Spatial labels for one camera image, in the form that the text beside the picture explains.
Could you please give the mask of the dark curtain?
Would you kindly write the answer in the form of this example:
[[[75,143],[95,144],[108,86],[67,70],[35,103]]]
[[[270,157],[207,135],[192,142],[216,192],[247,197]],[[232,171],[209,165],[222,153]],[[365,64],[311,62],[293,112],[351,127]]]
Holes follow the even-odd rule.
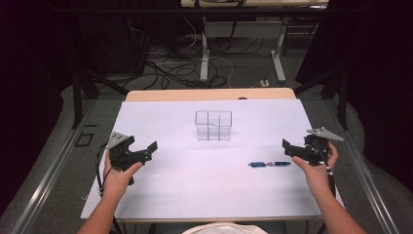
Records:
[[[329,0],[296,81],[335,68],[350,44],[348,102],[365,130],[364,155],[413,190],[413,0]]]
[[[0,215],[46,144],[70,85],[41,0],[0,0]]]

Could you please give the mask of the person's left hand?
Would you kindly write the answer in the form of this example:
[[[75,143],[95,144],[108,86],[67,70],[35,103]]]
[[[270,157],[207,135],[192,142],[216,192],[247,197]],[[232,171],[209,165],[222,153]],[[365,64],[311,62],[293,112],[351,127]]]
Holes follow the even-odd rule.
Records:
[[[118,171],[112,167],[109,153],[106,153],[104,164],[105,179],[103,182],[103,198],[120,200],[129,186],[130,179],[141,167],[142,164],[137,162],[125,171]]]

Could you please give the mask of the person's white shirt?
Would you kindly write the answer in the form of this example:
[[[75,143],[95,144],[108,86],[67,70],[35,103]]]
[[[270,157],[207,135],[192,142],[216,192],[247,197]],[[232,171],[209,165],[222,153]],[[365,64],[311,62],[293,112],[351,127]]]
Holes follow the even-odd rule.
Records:
[[[240,225],[233,222],[215,222],[185,230],[182,234],[268,234],[256,225]]]

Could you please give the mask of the white-legged background desk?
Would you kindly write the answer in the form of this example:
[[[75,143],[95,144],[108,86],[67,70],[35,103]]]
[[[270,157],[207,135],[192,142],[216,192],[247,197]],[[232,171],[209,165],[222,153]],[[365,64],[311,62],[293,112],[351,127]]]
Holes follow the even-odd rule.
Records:
[[[183,8],[194,9],[219,9],[244,8],[249,10],[323,10],[329,0],[181,0]],[[283,83],[285,75],[281,63],[283,41],[286,37],[289,17],[280,17],[279,20],[240,21],[220,20],[210,21],[203,17],[203,30],[201,32],[203,55],[201,62],[200,79],[205,81],[208,75],[209,48],[208,38],[233,38],[233,37],[258,37],[274,38],[277,47],[271,52],[271,58],[278,80]]]

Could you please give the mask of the black metal stand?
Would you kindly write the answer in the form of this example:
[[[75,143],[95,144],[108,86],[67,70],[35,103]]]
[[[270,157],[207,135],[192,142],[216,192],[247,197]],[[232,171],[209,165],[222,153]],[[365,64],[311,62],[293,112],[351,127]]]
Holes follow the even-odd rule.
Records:
[[[122,88],[104,76],[77,62],[74,62],[71,65],[71,75],[74,104],[73,129],[76,129],[83,120],[82,94],[85,94],[87,98],[92,99],[96,99],[100,95],[96,83],[101,83],[121,95],[127,95],[129,93],[127,89]]]
[[[347,65],[337,66],[336,68],[328,69],[319,77],[316,77],[307,84],[301,85],[294,89],[296,95],[301,94],[307,89],[313,88],[322,82],[326,85],[321,91],[323,99],[332,99],[335,94],[339,96],[338,100],[338,120],[344,129],[347,129],[346,112],[347,112],[347,97],[348,97],[348,83],[349,83],[349,67]]]

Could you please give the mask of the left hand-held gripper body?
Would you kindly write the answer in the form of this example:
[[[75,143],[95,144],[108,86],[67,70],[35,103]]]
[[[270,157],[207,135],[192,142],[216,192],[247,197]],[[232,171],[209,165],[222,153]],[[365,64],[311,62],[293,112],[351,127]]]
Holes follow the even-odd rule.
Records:
[[[107,143],[107,150],[109,151],[109,158],[113,167],[125,171],[133,164],[140,162],[139,153],[148,149],[132,152],[130,151],[130,146],[133,143],[134,136],[126,136],[117,132],[111,134]]]

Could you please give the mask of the aluminium rail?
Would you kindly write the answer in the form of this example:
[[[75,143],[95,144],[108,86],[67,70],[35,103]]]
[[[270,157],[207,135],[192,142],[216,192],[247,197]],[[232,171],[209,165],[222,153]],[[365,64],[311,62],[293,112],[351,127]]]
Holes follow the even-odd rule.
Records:
[[[342,124],[338,120],[338,110],[334,101],[325,100],[324,105],[328,114],[333,118],[334,126],[338,129],[339,135],[344,139],[344,144],[350,152],[349,159],[352,162],[353,169],[368,201],[368,205],[374,213],[374,217],[378,221],[381,230],[384,234],[399,234],[399,230],[384,203],[383,196],[373,180],[373,175],[369,171],[364,157],[357,149],[350,133],[342,127]]]
[[[97,127],[91,125],[96,102],[89,100],[80,125],[63,107],[34,167],[8,208],[12,223],[4,234],[75,234],[94,182]]]

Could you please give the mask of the white board sheet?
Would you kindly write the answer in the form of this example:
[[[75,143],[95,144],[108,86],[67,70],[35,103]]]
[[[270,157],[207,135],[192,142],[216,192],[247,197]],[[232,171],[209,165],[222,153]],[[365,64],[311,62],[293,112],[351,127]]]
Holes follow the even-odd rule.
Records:
[[[230,140],[197,140],[198,110],[229,110]],[[311,124],[298,99],[125,101],[114,131],[131,150],[158,149],[134,176],[116,211],[121,220],[301,219],[319,217],[303,172],[282,140],[300,145]],[[251,162],[290,162],[252,168]]]

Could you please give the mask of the person's right hand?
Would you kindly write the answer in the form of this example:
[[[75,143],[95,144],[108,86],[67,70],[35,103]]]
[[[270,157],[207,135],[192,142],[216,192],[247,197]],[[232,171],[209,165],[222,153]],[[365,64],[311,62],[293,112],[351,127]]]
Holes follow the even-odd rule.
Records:
[[[338,160],[338,151],[330,142],[328,143],[329,153],[326,165],[310,166],[297,156],[292,157],[292,161],[304,172],[311,193],[316,195],[331,195],[330,179],[327,169],[333,170]]]

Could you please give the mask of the clear acrylic organizer box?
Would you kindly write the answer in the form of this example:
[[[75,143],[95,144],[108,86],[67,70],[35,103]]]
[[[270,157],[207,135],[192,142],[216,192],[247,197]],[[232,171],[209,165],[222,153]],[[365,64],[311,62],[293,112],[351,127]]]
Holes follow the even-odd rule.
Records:
[[[198,110],[195,114],[197,140],[230,140],[233,126],[229,110]]]

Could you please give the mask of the blue pen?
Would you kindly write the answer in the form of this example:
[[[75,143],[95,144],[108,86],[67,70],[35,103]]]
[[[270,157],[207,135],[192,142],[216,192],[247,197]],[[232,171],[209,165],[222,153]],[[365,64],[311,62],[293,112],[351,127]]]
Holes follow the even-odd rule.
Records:
[[[266,168],[266,167],[287,167],[290,162],[251,162],[248,164],[252,168]]]

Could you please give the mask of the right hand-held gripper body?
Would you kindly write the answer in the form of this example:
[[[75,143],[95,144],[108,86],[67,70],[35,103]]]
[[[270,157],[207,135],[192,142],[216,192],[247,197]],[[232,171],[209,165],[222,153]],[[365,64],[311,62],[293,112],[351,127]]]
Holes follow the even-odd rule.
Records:
[[[332,133],[325,127],[310,129],[308,135],[304,137],[304,148],[299,157],[308,162],[311,166],[318,166],[327,161],[330,152],[328,143],[332,140],[343,141],[341,136]]]

